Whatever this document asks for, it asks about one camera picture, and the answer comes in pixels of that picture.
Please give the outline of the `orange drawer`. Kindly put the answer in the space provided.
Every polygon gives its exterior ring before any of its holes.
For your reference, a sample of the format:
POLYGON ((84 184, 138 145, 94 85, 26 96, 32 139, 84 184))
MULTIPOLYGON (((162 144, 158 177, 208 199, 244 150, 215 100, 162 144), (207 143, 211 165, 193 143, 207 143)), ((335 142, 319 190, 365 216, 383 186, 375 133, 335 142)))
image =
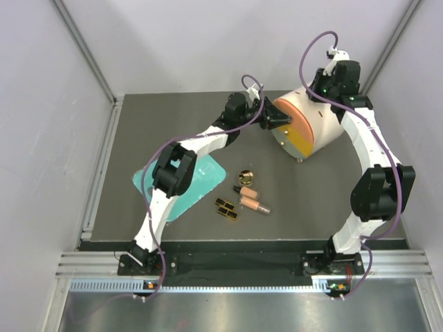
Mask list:
POLYGON ((314 143, 314 136, 310 124, 302 112, 290 101, 284 98, 278 98, 273 104, 281 111, 292 117, 291 126, 295 129, 309 144, 314 143))

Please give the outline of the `yellow drawer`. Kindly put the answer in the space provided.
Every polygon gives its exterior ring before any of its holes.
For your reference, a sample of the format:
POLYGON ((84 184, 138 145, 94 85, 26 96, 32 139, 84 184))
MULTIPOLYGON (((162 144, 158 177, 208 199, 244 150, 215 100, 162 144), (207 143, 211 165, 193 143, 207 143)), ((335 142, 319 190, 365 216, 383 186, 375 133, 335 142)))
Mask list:
POLYGON ((284 125, 275 130, 279 134, 278 141, 294 158, 307 158, 314 149, 314 137, 310 127, 298 127, 284 125))

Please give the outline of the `white cylindrical drawer organizer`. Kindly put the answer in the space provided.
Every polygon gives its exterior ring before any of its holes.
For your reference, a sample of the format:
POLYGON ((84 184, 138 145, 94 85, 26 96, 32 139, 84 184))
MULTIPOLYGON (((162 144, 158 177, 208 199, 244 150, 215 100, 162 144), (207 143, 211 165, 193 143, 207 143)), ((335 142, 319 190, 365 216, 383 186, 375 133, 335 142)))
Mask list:
MULTIPOLYGON (((344 129, 339 124, 336 115, 330 110, 330 105, 322 102, 312 102, 309 99, 304 87, 300 87, 294 91, 288 92, 279 98, 284 98, 296 106, 310 124, 314 136, 314 149, 311 155, 323 147, 326 147, 344 132, 344 129)), ((280 135, 275 134, 275 130, 276 129, 271 131, 273 137, 277 140, 281 148, 286 151, 286 149, 278 141, 280 135)))

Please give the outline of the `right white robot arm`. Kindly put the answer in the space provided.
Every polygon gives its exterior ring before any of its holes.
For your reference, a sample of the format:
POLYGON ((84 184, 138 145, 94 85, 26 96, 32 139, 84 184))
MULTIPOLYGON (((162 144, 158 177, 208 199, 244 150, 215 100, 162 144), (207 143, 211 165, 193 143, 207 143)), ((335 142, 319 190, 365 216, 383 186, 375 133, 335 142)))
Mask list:
POLYGON ((317 70, 307 92, 312 102, 330 105, 361 164, 362 176, 350 195, 352 213, 324 247, 323 265, 333 274, 357 260, 362 243, 377 228, 399 219, 415 181, 415 170, 389 150, 369 97, 359 92, 360 72, 356 61, 333 60, 317 70))

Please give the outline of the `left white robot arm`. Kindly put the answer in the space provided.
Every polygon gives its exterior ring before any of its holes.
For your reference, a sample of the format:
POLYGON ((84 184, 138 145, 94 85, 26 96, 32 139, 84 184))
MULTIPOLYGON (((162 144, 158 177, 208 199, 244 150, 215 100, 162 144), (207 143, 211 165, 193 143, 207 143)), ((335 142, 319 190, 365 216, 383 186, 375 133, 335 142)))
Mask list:
POLYGON ((229 95, 221 115, 202 133, 173 138, 156 155, 152 171, 148 166, 142 176, 153 180, 151 199, 146 199, 147 212, 129 250, 133 266, 142 274, 152 273, 157 265, 154 252, 159 249, 167 217, 177 199, 191 186, 197 161, 233 143, 240 131, 258 123, 262 129, 276 129, 292 122, 292 117, 277 108, 266 96, 256 95, 252 104, 242 93, 229 95))

